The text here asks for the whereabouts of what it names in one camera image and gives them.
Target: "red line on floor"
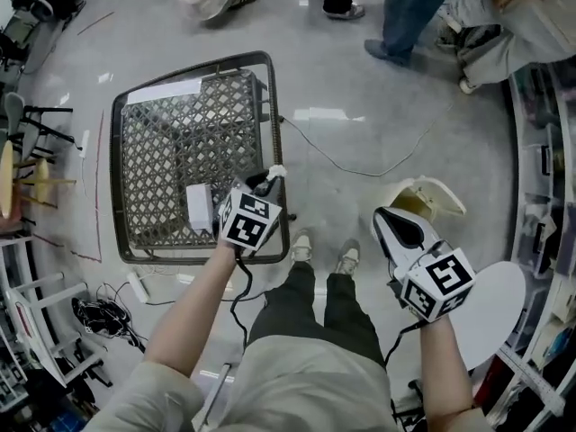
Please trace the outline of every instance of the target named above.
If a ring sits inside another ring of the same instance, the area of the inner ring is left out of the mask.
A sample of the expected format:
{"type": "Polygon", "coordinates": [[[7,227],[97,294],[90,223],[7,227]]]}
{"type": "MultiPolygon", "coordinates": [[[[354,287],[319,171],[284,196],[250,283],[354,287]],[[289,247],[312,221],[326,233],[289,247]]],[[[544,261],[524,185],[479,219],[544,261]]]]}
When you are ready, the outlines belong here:
{"type": "MultiPolygon", "coordinates": [[[[96,173],[95,173],[95,188],[94,188],[94,214],[96,216],[96,241],[98,244],[98,256],[100,258],[97,257],[91,257],[91,256],[87,256],[87,255],[81,255],[80,253],[77,253],[76,251],[73,251],[70,249],[70,253],[72,253],[74,256],[76,257],[80,257],[82,259],[88,259],[89,261],[95,261],[98,264],[102,263],[102,246],[100,243],[100,215],[99,215],[99,211],[98,211],[98,170],[100,168],[100,144],[102,142],[102,128],[104,127],[104,111],[102,111],[102,116],[100,117],[100,130],[98,131],[98,143],[97,143],[97,147],[96,147],[96,173]]],[[[47,238],[41,237],[40,235],[37,234],[32,234],[34,237],[36,237],[37,239],[43,240],[46,243],[48,243],[49,245],[52,245],[53,247],[57,247],[57,248],[63,248],[65,245],[60,245],[59,243],[56,243],[52,240],[48,240],[47,238]]]]}

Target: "floor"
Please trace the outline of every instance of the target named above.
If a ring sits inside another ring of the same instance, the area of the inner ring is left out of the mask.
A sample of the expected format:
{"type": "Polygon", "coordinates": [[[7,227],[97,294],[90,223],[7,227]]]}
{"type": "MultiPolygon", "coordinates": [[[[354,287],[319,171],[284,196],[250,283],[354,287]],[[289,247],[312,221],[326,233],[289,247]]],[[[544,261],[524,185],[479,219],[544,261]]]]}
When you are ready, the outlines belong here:
{"type": "MultiPolygon", "coordinates": [[[[34,104],[74,108],[66,123],[54,124],[78,140],[90,130],[83,168],[73,148],[66,148],[60,159],[61,173],[78,179],[78,184],[58,189],[57,211],[34,210],[39,236],[34,253],[40,271],[63,270],[70,282],[86,281],[92,293],[102,282],[117,288],[125,281],[132,268],[118,255],[109,191],[113,98],[170,71],[251,50],[266,51],[274,62],[280,113],[343,167],[379,173],[407,155],[432,125],[414,154],[383,177],[338,170],[297,130],[283,125],[288,206],[298,214],[291,231],[312,227],[316,235],[314,308],[320,321],[326,276],[340,245],[356,237],[363,249],[355,277],[358,300],[372,317],[382,351],[387,352],[398,331],[413,322],[388,290],[387,261],[360,220],[363,201],[384,184],[420,175],[440,179],[468,210],[461,219],[440,219],[436,224],[440,234],[462,247],[476,270],[504,258],[516,196],[510,118],[501,86],[485,87],[472,96],[461,94],[453,56],[434,46],[437,22],[423,34],[413,69],[371,58],[363,41],[380,34],[383,0],[356,1],[367,11],[357,22],[328,20],[320,11],[322,0],[258,0],[231,14],[225,26],[206,28],[185,22],[176,0],[86,0],[82,13],[57,43],[51,41],[43,52],[32,53],[26,70],[33,75],[21,83],[34,104]],[[85,184],[80,183],[81,173],[85,184]]],[[[253,266],[254,293],[281,283],[288,269],[287,259],[278,265],[253,266]]],[[[149,274],[144,284],[153,302],[173,300],[185,288],[174,277],[176,267],[142,267],[138,272],[149,274]]],[[[198,268],[183,266],[179,272],[195,275],[198,268]]],[[[237,271],[227,295],[233,296],[244,283],[244,275],[237,271]]],[[[149,337],[167,306],[140,304],[129,286],[121,298],[130,308],[136,331],[149,337]]],[[[241,332],[229,306],[220,306],[193,376],[205,391],[225,362],[239,360],[241,332]]],[[[261,301],[239,305],[241,320],[249,325],[261,306],[261,301]]],[[[60,331],[73,321],[66,313],[56,319],[60,331]]],[[[109,349],[105,371],[117,388],[142,355],[123,340],[102,343],[109,349]]],[[[415,334],[404,338],[389,368],[393,395],[403,398],[408,381],[419,375],[415,334]]],[[[92,385],[103,406],[113,390],[92,385]]]]}

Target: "white box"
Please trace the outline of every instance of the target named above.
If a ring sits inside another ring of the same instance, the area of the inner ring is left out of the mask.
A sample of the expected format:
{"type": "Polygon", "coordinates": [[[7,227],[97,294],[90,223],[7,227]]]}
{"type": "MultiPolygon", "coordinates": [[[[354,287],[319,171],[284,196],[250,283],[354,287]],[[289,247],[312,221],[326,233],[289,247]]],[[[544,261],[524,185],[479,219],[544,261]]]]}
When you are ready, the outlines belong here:
{"type": "Polygon", "coordinates": [[[212,190],[208,184],[186,187],[188,219],[192,230],[208,230],[212,233],[212,190]]]}

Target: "wooden stool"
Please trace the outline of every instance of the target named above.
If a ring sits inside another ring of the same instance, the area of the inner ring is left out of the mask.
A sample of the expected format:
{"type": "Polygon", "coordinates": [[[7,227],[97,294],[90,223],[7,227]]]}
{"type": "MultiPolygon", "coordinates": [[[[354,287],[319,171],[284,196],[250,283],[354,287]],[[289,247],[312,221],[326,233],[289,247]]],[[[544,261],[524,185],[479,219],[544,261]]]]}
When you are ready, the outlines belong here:
{"type": "Polygon", "coordinates": [[[33,185],[34,196],[22,195],[22,200],[38,203],[52,208],[58,208],[52,203],[46,202],[50,193],[50,188],[55,184],[75,184],[76,179],[50,179],[50,170],[46,158],[28,160],[26,162],[14,164],[14,149],[12,142],[7,141],[2,149],[0,159],[0,210],[5,219],[10,218],[12,211],[12,187],[14,185],[33,185]],[[30,167],[35,165],[34,175],[30,179],[14,179],[14,169],[30,167]]]}
{"type": "Polygon", "coordinates": [[[34,160],[33,162],[22,162],[18,164],[18,167],[27,167],[28,163],[33,163],[36,165],[33,177],[25,179],[14,179],[14,183],[17,185],[33,185],[34,196],[27,197],[23,195],[22,199],[28,202],[58,208],[56,205],[46,202],[48,200],[50,188],[56,184],[75,184],[76,179],[50,179],[50,169],[48,167],[46,158],[40,158],[34,160]]]}

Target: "white plug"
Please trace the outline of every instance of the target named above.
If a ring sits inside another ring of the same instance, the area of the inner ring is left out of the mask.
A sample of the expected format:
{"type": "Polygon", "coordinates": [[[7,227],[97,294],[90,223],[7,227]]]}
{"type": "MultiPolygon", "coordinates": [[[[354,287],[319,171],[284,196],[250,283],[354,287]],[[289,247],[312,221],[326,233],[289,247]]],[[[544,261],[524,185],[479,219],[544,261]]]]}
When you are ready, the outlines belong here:
{"type": "Polygon", "coordinates": [[[82,144],[80,145],[80,158],[86,158],[86,151],[88,150],[88,138],[90,138],[90,131],[85,130],[82,135],[82,144]]]}
{"type": "Polygon", "coordinates": [[[128,282],[132,286],[132,290],[134,290],[134,293],[136,294],[136,297],[140,302],[146,304],[148,301],[150,301],[148,292],[146,291],[144,285],[142,284],[142,281],[138,278],[136,274],[134,274],[133,272],[128,272],[126,278],[128,278],[128,282]]]}

